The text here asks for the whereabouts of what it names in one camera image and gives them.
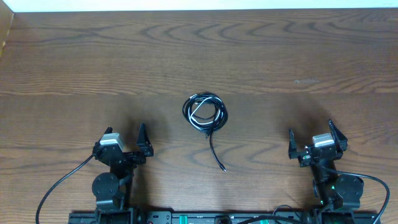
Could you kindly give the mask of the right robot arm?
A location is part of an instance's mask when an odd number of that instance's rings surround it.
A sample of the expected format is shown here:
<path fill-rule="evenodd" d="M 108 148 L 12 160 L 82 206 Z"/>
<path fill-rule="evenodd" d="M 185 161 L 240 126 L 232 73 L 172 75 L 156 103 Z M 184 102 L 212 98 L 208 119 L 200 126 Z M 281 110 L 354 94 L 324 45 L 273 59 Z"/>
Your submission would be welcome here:
<path fill-rule="evenodd" d="M 299 151 L 294 133 L 289 131 L 290 159 L 297 159 L 300 167 L 309 167 L 313 174 L 315 194 L 322 204 L 333 211 L 351 211 L 360 207 L 364 183 L 361 178 L 338 174 L 335 161 L 342 158 L 348 148 L 347 137 L 328 120 L 329 133 L 312 137 L 312 143 Z"/>

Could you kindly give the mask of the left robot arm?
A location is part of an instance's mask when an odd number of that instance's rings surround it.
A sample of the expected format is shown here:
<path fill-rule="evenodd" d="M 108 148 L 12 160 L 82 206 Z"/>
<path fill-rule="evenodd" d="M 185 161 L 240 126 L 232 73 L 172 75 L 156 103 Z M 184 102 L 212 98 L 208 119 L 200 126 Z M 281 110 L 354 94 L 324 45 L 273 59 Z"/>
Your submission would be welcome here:
<path fill-rule="evenodd" d="M 154 155 L 143 123 L 139 127 L 136 146 L 139 148 L 137 151 L 124 152 L 121 135 L 114 133 L 111 127 L 95 143 L 94 158 L 109 166 L 109 172 L 98 175 L 92 184 L 97 210 L 105 212 L 127 209 L 134 169 L 145 164 L 146 159 Z"/>

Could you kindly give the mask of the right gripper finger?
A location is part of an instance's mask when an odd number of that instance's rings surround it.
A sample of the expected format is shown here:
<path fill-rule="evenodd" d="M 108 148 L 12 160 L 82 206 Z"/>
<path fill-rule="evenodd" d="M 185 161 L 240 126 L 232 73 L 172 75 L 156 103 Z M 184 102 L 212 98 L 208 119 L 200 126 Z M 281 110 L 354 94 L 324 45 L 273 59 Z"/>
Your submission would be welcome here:
<path fill-rule="evenodd" d="M 297 145 L 294 139 L 294 133 L 291 129 L 289 129 L 289 150 L 288 150 L 289 159 L 298 158 Z"/>
<path fill-rule="evenodd" d="M 333 140 L 341 151 L 347 150 L 348 139 L 347 137 L 335 126 L 331 119 L 328 120 L 328 126 Z"/>

